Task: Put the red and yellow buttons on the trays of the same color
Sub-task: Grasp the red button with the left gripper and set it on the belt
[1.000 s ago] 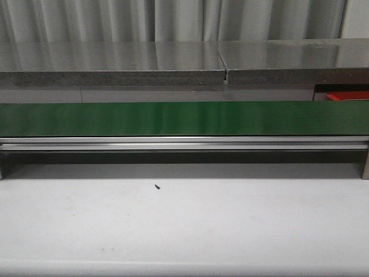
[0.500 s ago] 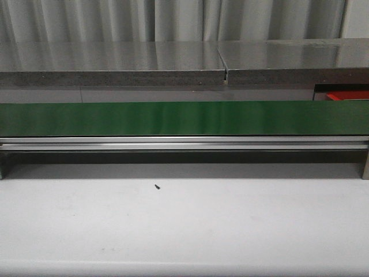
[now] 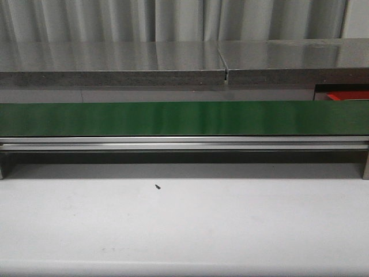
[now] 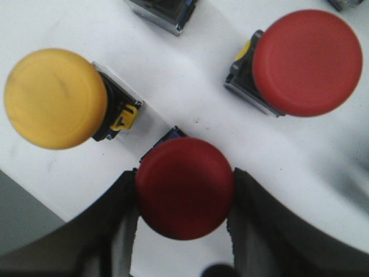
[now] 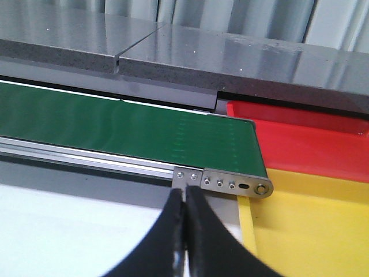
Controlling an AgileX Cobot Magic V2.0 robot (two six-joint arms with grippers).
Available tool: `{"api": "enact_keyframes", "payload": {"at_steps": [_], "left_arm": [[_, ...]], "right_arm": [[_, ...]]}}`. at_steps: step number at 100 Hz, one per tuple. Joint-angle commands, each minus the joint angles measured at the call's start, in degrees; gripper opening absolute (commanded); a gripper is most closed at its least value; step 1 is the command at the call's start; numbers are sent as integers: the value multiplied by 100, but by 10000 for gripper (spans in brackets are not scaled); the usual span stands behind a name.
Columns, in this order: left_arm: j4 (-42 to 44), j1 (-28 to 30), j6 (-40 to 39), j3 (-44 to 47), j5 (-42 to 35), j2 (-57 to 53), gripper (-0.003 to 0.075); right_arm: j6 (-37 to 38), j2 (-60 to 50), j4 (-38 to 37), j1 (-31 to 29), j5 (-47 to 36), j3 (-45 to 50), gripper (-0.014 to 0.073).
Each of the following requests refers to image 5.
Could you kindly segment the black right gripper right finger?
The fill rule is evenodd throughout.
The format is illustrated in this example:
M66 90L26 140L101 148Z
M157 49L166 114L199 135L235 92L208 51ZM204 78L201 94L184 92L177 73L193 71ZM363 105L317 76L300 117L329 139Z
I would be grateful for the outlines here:
M280 276L225 228L197 186L186 188L186 227L191 276Z

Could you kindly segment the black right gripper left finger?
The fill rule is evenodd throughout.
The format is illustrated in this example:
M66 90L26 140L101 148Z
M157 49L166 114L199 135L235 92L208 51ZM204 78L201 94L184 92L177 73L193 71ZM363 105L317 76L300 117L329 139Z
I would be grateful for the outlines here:
M172 189L146 236L107 276L183 276L184 218L182 190Z

